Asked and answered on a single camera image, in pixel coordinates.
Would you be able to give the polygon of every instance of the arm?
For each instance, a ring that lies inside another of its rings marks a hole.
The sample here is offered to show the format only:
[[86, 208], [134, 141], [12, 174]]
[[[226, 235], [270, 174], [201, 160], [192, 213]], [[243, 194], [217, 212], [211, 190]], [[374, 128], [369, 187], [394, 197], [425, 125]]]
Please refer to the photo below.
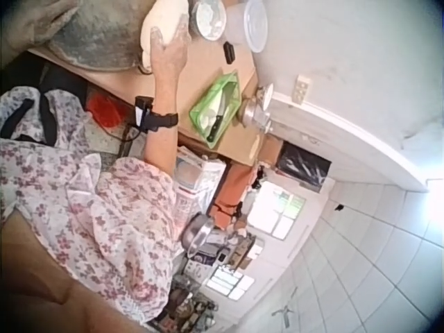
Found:
[[21, 53], [48, 42], [76, 13], [80, 0], [19, 0], [3, 14], [0, 69]]
[[[187, 63], [189, 43], [188, 16], [180, 20], [176, 36], [167, 46], [163, 45], [158, 29], [151, 31], [151, 68], [155, 77], [155, 99], [153, 112], [176, 113], [176, 94], [180, 72]], [[176, 165], [178, 129], [159, 128], [148, 132], [145, 142], [144, 160], [159, 170], [173, 176]]]

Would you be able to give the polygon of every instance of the pink floral fabric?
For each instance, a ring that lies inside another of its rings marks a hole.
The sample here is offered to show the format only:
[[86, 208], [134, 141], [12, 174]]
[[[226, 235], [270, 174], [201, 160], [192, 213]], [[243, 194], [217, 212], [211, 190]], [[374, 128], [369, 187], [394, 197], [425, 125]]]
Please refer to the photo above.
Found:
[[[63, 124], [56, 148], [0, 139], [1, 223], [19, 210], [72, 278], [145, 323], [168, 300], [178, 233], [173, 181], [131, 157], [100, 173], [100, 156], [85, 153], [85, 113], [76, 97], [61, 91], [46, 95]], [[38, 96], [23, 87], [3, 95], [0, 127], [20, 99]], [[63, 112], [67, 106], [71, 114]], [[38, 118], [26, 115], [15, 135], [42, 141], [40, 126]]]

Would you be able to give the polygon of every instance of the wooden table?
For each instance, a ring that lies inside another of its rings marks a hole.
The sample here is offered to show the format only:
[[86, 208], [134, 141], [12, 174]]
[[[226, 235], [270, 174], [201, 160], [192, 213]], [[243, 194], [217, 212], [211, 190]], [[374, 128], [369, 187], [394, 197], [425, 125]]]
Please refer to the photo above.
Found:
[[[226, 5], [236, 2], [237, 0], [224, 1]], [[154, 77], [143, 75], [138, 69], [114, 73], [88, 71], [67, 64], [48, 49], [38, 48], [31, 52], [82, 76], [129, 104], [134, 104], [138, 95], [154, 96]], [[251, 97], [255, 93], [257, 75], [251, 52], [245, 46], [236, 46], [235, 53], [236, 60], [227, 65], [222, 42], [208, 42], [203, 38], [194, 38], [189, 47], [188, 63], [180, 75], [178, 86], [177, 107], [181, 134], [200, 141], [188, 114], [221, 74], [236, 70], [243, 95]], [[253, 165], [261, 142], [262, 135], [259, 131], [254, 128], [244, 128], [239, 122], [233, 121], [213, 151], [242, 164]]]

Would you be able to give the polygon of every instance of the hand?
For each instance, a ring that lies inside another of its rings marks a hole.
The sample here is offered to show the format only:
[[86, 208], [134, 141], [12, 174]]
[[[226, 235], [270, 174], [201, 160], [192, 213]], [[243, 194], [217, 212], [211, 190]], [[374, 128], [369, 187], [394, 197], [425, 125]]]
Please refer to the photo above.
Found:
[[180, 72], [187, 64], [190, 40], [188, 15], [181, 17], [176, 35], [168, 45], [164, 45], [159, 29], [151, 29], [151, 69], [156, 83], [177, 86]]
[[80, 0], [19, 0], [2, 22], [2, 44], [16, 53], [48, 42], [76, 13]]

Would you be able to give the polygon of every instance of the tiled wall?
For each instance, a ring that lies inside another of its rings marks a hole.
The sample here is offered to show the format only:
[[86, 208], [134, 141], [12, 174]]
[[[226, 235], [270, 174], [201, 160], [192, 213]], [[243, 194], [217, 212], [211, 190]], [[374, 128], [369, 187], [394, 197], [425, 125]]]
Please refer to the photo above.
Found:
[[[336, 184], [302, 251], [230, 333], [421, 332], [443, 306], [444, 226], [429, 223], [427, 198]], [[287, 302], [286, 330], [271, 313]]]

